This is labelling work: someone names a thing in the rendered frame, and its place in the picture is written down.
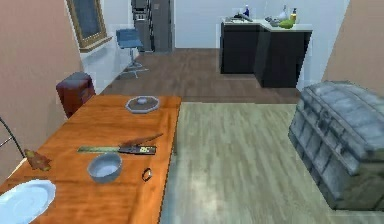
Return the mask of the grey pan lid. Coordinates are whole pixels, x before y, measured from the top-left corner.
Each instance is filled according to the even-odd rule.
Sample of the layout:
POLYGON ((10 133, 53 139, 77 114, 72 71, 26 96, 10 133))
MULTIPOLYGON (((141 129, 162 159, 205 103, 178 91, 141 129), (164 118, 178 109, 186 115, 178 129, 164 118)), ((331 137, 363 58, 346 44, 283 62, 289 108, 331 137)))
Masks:
POLYGON ((147 114, 160 106, 160 100, 155 96, 137 96, 130 99, 125 108, 133 114, 147 114))

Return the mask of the white plate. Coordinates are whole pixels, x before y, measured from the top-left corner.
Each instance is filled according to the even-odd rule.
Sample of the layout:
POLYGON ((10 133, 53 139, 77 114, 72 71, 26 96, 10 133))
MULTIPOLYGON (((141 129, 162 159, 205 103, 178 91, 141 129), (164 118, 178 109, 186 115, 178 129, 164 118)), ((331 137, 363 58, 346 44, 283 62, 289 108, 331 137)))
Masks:
POLYGON ((55 199, 56 186, 49 180, 31 180, 0 195, 0 224, 30 224, 55 199))

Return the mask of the grey bowl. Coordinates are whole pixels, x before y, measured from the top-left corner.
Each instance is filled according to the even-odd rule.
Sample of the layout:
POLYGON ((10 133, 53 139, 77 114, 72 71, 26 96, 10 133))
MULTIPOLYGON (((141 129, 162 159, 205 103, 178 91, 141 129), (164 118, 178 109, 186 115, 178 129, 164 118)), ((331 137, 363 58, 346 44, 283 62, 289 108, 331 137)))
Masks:
POLYGON ((121 173, 122 159, 116 153, 104 153, 96 156, 88 165, 87 172, 96 183, 114 181, 121 173))

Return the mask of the dark grey fridge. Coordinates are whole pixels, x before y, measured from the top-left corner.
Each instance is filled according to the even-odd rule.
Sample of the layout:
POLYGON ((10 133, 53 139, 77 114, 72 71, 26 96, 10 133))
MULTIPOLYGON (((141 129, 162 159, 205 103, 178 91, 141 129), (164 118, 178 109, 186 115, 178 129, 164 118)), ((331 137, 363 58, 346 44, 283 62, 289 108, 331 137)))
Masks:
POLYGON ((131 0, 140 52, 171 52, 174 48, 174 0, 131 0))

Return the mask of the dark red chair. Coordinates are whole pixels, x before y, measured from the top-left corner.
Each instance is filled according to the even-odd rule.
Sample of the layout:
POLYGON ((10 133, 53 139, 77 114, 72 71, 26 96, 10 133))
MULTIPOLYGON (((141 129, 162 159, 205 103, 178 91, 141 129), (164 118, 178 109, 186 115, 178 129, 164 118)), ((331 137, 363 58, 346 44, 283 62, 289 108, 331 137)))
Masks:
POLYGON ((95 95, 92 78, 85 72, 71 74, 56 85, 56 90, 68 118, 95 95))

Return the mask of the orange wooden table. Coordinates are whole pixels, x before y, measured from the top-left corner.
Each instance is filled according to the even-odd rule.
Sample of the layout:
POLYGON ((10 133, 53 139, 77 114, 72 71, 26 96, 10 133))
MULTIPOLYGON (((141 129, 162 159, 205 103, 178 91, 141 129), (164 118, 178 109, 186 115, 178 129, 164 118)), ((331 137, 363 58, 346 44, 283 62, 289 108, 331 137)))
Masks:
POLYGON ((160 108, 143 115, 126 110, 128 100, 92 97, 38 149, 51 160, 51 169, 33 170, 25 163, 0 185, 0 193, 32 179, 54 183, 55 199, 33 224, 158 224, 181 99, 161 96, 160 108), (146 136, 154 138, 156 154, 123 154, 121 174, 107 184, 88 175, 95 156, 77 152, 83 145, 117 146, 146 136))

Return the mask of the black remote control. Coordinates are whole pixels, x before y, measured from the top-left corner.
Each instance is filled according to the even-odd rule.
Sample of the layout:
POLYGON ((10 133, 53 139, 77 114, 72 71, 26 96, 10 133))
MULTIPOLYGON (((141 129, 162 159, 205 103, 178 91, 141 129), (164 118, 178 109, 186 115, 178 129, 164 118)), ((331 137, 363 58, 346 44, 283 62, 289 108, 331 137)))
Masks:
POLYGON ((120 147, 118 149, 119 153, 126 154, 135 154, 135 155, 155 155, 156 147, 155 146, 127 146, 120 147))

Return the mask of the brown teddy toy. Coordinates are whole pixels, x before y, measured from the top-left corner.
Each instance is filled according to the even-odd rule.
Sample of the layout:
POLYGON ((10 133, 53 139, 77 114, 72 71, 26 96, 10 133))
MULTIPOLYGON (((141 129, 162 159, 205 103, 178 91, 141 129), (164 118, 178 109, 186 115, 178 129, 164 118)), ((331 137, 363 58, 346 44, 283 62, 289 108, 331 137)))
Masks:
POLYGON ((25 149, 24 153, 26 155, 27 161, 29 162, 33 170, 40 169, 42 171, 49 171, 51 169, 51 160, 48 159, 46 156, 29 149, 25 149))

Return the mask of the blue office chair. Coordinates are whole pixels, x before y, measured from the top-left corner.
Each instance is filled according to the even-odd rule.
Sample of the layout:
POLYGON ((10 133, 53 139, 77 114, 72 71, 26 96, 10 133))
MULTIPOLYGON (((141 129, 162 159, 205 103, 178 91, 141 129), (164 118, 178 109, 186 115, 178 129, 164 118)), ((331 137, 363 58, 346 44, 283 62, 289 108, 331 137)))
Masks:
POLYGON ((128 49, 130 52, 131 63, 123 71, 123 74, 132 73, 138 77, 139 72, 146 71, 143 65, 136 61, 134 56, 134 49, 139 49, 143 46, 139 32, 135 28, 119 29, 116 31, 116 41, 120 49, 128 49))

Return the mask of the black kitchen counter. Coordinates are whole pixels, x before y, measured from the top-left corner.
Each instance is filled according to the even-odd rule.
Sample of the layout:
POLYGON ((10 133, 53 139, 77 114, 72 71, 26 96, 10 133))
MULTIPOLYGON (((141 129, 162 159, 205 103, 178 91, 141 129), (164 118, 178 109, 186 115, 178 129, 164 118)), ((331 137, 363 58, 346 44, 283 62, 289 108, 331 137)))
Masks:
POLYGON ((222 21, 220 73, 253 74, 263 88, 295 88, 311 34, 306 24, 284 29, 265 20, 222 21))

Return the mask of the grey chest trunk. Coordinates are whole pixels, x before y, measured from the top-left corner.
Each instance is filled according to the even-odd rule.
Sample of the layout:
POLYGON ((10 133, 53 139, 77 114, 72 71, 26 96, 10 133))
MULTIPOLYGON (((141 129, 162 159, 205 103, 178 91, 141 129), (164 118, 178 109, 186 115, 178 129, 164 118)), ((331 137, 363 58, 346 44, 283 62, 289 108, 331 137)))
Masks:
POLYGON ((331 209, 384 212, 384 97, 348 81, 307 86, 288 137, 331 209))

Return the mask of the green measuring stick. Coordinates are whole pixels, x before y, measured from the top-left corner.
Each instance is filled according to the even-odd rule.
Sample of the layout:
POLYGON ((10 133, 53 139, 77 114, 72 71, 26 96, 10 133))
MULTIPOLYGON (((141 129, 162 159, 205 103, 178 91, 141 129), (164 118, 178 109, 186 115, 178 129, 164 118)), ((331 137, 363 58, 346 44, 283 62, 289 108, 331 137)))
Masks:
POLYGON ((80 146, 77 150, 78 153, 117 153, 119 147, 107 146, 80 146))

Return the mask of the dark pan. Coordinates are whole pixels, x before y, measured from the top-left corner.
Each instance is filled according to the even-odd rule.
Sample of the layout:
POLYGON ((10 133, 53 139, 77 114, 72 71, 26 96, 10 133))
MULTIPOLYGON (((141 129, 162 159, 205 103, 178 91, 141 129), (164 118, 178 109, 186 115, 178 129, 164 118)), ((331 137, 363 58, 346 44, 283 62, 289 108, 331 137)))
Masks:
POLYGON ((240 14, 240 13, 237 13, 236 15, 233 16, 234 19, 240 19, 242 21, 248 21, 248 22, 253 22, 253 20, 247 16, 247 15, 244 15, 244 14, 240 14))

